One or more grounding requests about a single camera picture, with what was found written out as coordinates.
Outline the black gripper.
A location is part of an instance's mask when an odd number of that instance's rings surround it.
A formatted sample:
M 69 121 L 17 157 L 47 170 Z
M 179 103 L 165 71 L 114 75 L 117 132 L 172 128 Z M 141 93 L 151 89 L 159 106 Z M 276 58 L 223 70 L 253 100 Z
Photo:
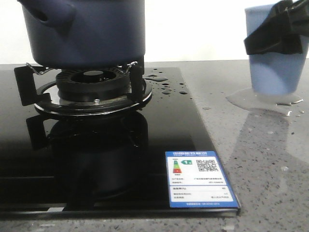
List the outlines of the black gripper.
M 302 54 L 300 36 L 309 36 L 309 1 L 281 0 L 262 24 L 244 40 L 248 55 Z

